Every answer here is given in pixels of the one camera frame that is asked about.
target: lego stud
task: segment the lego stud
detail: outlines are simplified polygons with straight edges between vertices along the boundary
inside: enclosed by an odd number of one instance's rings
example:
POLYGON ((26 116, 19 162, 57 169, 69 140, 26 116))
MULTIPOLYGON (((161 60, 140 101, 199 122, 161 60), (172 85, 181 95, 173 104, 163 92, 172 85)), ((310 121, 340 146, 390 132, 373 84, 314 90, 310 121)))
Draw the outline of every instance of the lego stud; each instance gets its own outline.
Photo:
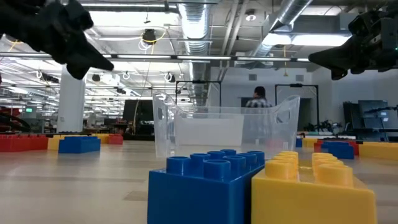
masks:
POLYGON ((210 155, 206 153, 194 153, 190 157, 193 164, 203 164, 203 161, 210 159, 210 155))
POLYGON ((264 152, 262 151, 249 151, 249 154, 255 154, 257 156, 257 163, 259 164, 259 166, 264 165, 264 163, 266 162, 266 155, 264 154, 264 152))
POLYGON ((312 165, 314 175, 318 174, 318 168, 322 164, 334 164, 334 165, 344 165, 343 161, 338 160, 333 157, 321 157, 314 160, 314 165, 312 165))
POLYGON ((225 152, 226 156, 235 156, 236 155, 236 150, 233 149, 223 149, 221 152, 225 152))
POLYGON ((352 187, 354 185, 353 169, 338 164, 322 164, 318 167, 318 175, 315 176, 315 181, 320 184, 352 187))
POLYGON ((299 168, 299 159, 296 155, 293 154, 287 154, 287 153, 280 153, 277 156, 274 156, 274 159, 283 159, 283 158, 289 158, 291 162, 294 163, 294 168, 297 170, 299 168))
POLYGON ((293 169, 293 165, 288 161, 269 160, 266 162, 266 176, 269 178, 290 180, 293 169))
POLYGON ((207 152, 207 154, 210 155, 210 159, 222 159, 224 156, 226 156, 225 152, 221 151, 210 151, 207 152))
POLYGON ((188 170, 189 158, 185 156, 172 156, 166 160, 166 172, 168 174, 184 175, 188 170))
POLYGON ((224 181, 231 175, 231 163, 222 159, 209 159, 203 164, 203 177, 224 181))
POLYGON ((232 176, 244 174, 246 170, 246 158, 243 156, 224 156, 223 159, 231 163, 232 176))

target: silver ductwork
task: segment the silver ductwork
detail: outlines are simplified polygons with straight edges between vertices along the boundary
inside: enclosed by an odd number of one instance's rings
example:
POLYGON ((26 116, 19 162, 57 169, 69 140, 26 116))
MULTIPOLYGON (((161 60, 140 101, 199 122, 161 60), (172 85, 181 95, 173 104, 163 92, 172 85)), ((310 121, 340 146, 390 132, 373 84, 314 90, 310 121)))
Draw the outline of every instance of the silver ductwork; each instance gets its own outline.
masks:
MULTIPOLYGON (((184 38, 200 40, 208 37, 210 6, 207 4, 178 4, 181 14, 182 31, 184 38)), ((206 55, 209 53, 208 42, 185 42, 185 49, 189 55, 206 55)), ((209 80, 210 65, 208 63, 190 62, 191 80, 209 80)), ((193 101, 197 106, 206 104, 206 90, 203 85, 192 85, 193 101)))
MULTIPOLYGON (((268 15, 266 19, 266 30, 264 39, 270 31, 279 29, 283 26, 290 26, 303 13, 304 9, 311 4, 312 0, 283 0, 279 11, 274 15, 268 15)), ((259 46, 252 52, 252 57, 266 57, 271 51, 272 45, 260 43, 259 46)))

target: clear plastic bin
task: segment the clear plastic bin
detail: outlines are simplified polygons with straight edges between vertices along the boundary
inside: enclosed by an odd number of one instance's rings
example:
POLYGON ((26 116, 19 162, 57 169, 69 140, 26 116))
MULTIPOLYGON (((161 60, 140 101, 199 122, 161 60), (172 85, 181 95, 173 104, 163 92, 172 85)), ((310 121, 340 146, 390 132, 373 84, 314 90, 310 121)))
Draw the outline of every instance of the clear plastic bin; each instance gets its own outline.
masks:
POLYGON ((300 97, 272 108, 177 106, 165 93, 154 94, 157 157, 235 149, 263 151, 266 159, 294 150, 300 97))

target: red object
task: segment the red object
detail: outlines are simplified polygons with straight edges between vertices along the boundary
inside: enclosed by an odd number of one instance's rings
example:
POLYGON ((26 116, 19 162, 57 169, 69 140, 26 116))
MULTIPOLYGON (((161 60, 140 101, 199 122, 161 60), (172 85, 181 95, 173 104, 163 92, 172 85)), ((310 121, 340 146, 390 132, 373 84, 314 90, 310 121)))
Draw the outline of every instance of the red object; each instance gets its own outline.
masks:
POLYGON ((123 136, 121 136, 120 134, 110 134, 108 144, 123 145, 123 136))
POLYGON ((30 150, 47 150, 49 139, 43 135, 30 135, 30 150))
POLYGON ((313 145, 313 151, 314 152, 321 152, 321 146, 322 146, 323 142, 316 142, 313 145))
POLYGON ((356 143, 356 141, 348 141, 350 146, 354 147, 354 156, 359 156, 359 145, 356 143))
POLYGON ((47 150, 49 139, 37 135, 5 135, 0 138, 0 152, 47 150))

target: cable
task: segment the cable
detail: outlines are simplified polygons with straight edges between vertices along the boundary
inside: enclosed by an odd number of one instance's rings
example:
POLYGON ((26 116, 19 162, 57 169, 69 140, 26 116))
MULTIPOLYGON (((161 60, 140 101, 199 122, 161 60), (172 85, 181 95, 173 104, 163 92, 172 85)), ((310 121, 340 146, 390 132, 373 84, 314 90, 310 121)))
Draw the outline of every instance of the cable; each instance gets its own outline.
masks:
POLYGON ((145 42, 147 42, 147 43, 154 43, 154 42, 157 42, 158 40, 161 40, 161 39, 163 39, 163 37, 166 35, 166 28, 164 28, 163 27, 163 29, 164 29, 164 32, 163 32, 163 34, 162 34, 162 36, 160 36, 158 39, 156 39, 156 40, 146 40, 146 39, 144 39, 143 38, 143 36, 144 36, 144 33, 142 33, 141 34, 141 39, 143 40, 143 41, 145 41, 145 42))
MULTIPOLYGON (((151 53, 150 53, 151 55, 154 54, 154 49, 155 49, 155 45, 152 46, 152 51, 151 51, 151 53)), ((138 100, 137 100, 136 109, 135 109, 135 112, 134 112, 134 120, 133 120, 133 122, 132 122, 132 130, 133 130, 133 133, 134 133, 134 134, 136 134, 136 127, 137 127, 136 121, 137 121, 137 110, 138 110, 138 105, 139 105, 139 102, 140 102, 140 100, 141 100, 141 97, 142 97, 142 95, 144 94, 144 91, 145 91, 145 87, 146 87, 146 84, 147 84, 147 81, 148 81, 148 76, 149 76, 149 70, 150 70, 150 64, 151 64, 151 63, 152 63, 152 62, 150 61, 149 64, 148 64, 148 71, 147 71, 147 75, 146 75, 146 77, 145 77, 144 86, 142 87, 142 91, 141 91, 141 94, 140 94, 140 96, 139 96, 139 98, 138 98, 138 100)))
POLYGON ((13 48, 15 47, 15 45, 17 45, 18 43, 21 43, 21 42, 15 41, 15 42, 12 42, 12 43, 13 43, 12 46, 10 47, 10 49, 8 49, 7 52, 12 51, 13 48))
POLYGON ((341 12, 344 11, 340 6, 334 5, 334 6, 331 6, 328 10, 326 10, 326 12, 325 12, 323 15, 325 16, 325 15, 326 15, 331 9, 333 9, 334 7, 338 7, 338 8, 340 9, 341 12))

